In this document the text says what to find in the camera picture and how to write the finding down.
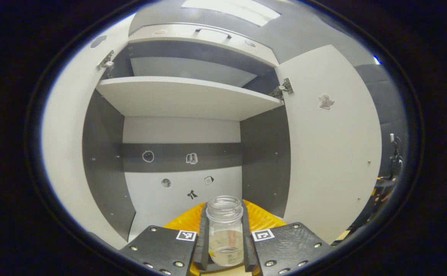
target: drawer handle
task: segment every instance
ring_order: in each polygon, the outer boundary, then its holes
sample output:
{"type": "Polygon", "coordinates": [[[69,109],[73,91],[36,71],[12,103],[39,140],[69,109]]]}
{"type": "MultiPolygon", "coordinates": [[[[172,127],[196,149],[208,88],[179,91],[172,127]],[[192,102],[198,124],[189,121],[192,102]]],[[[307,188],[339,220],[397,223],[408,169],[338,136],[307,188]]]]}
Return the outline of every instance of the drawer handle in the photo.
{"type": "MultiPolygon", "coordinates": [[[[197,28],[196,30],[194,30],[195,33],[199,33],[201,32],[201,30],[212,30],[212,29],[206,29],[206,28],[197,28]]],[[[223,33],[224,35],[227,35],[227,39],[231,39],[232,36],[229,35],[228,33],[224,33],[223,31],[219,31],[219,30],[212,30],[212,31],[216,31],[217,33],[223,33]]]]}

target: metal hinge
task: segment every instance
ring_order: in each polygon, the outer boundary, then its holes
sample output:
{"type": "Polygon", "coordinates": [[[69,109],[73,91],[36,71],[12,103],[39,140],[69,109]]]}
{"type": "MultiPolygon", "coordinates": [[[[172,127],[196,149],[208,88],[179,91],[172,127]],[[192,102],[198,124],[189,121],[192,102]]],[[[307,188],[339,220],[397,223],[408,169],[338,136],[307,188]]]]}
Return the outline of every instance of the metal hinge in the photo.
{"type": "Polygon", "coordinates": [[[283,85],[276,87],[273,92],[269,93],[269,96],[283,100],[283,92],[287,92],[288,94],[293,93],[293,88],[291,87],[290,79],[286,78],[283,85]]]}
{"type": "Polygon", "coordinates": [[[115,51],[111,50],[111,52],[109,52],[109,54],[97,65],[97,70],[101,70],[102,68],[112,69],[115,66],[115,63],[111,61],[111,57],[114,53],[115,51]]]}

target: black background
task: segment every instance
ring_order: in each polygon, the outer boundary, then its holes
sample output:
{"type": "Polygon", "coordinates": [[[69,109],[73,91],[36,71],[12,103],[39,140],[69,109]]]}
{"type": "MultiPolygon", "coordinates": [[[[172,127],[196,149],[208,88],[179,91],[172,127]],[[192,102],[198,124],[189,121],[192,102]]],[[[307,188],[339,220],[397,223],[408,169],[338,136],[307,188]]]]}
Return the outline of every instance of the black background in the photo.
{"type": "MultiPolygon", "coordinates": [[[[127,2],[0,1],[0,275],[127,274],[53,219],[32,185],[23,143],[28,101],[48,63],[127,2]]],[[[416,88],[426,133],[409,201],[381,233],[323,275],[447,275],[447,1],[321,2],[400,61],[416,88]]]]}

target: screw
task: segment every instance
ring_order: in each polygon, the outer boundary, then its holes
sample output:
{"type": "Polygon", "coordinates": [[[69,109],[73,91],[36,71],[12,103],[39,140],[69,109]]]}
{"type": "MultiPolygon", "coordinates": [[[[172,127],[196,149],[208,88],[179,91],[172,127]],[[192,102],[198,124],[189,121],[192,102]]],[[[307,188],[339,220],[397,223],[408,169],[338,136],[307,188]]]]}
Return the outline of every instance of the screw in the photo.
{"type": "Polygon", "coordinates": [[[274,266],[276,264],[276,261],[267,261],[266,266],[274,266]]]}

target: glass jar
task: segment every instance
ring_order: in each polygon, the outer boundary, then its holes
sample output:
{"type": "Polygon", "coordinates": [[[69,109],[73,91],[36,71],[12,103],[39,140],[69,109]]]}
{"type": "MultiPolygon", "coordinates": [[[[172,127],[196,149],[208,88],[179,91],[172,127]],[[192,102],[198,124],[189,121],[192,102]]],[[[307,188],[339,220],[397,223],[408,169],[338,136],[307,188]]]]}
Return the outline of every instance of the glass jar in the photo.
{"type": "Polygon", "coordinates": [[[242,203],[233,196],[222,195],[208,201],[208,251],[213,262],[220,266],[234,266],[244,260],[242,214],[242,203]]]}

